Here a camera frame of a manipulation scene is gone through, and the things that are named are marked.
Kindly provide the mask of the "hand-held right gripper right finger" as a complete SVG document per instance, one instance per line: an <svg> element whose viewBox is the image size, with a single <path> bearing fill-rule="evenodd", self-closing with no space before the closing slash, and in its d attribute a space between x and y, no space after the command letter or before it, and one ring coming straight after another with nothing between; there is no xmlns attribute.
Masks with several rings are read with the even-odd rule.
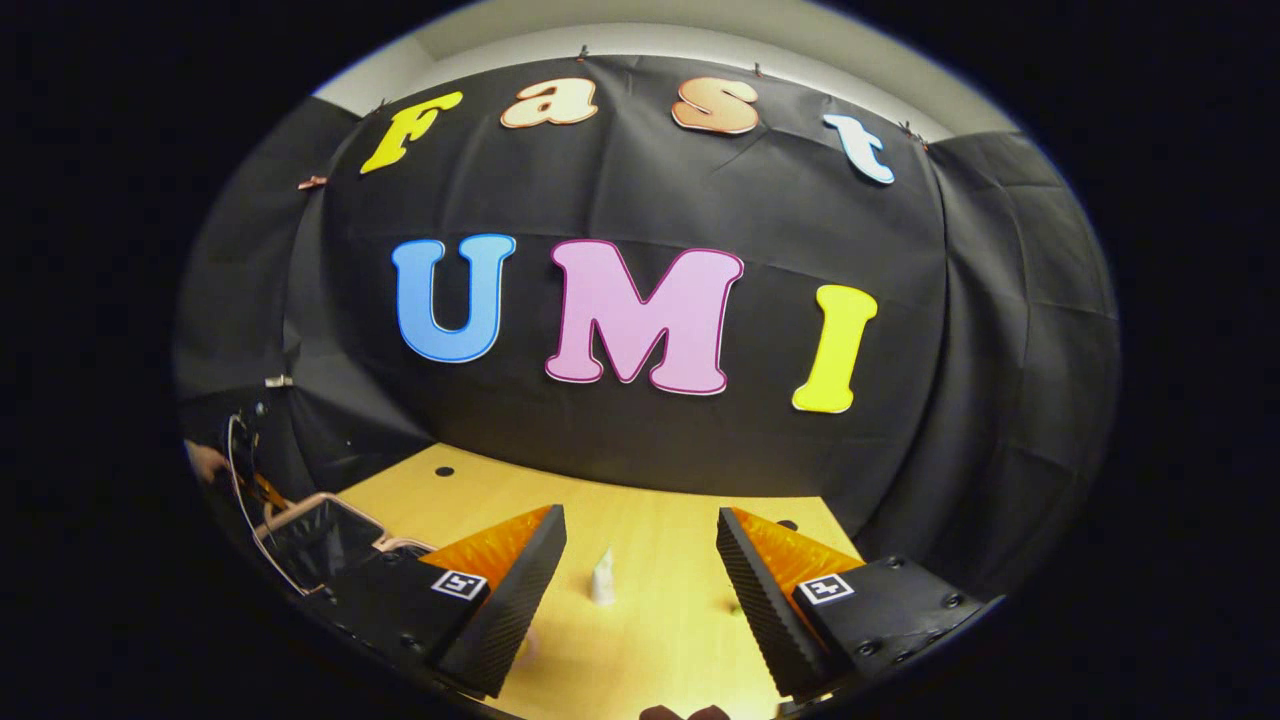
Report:
<svg viewBox="0 0 1280 720"><path fill-rule="evenodd" d="M722 507L716 547L776 689L797 702L904 674L1000 606L900 553L861 561Z"/></svg>

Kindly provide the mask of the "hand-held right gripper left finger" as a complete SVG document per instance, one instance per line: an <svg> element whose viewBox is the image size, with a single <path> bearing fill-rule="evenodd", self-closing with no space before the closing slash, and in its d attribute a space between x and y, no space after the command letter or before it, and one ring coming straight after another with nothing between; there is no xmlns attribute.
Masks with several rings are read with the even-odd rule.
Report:
<svg viewBox="0 0 1280 720"><path fill-rule="evenodd" d="M420 684L495 698L567 541L559 503L430 553L385 550L307 594L324 626Z"/></svg>

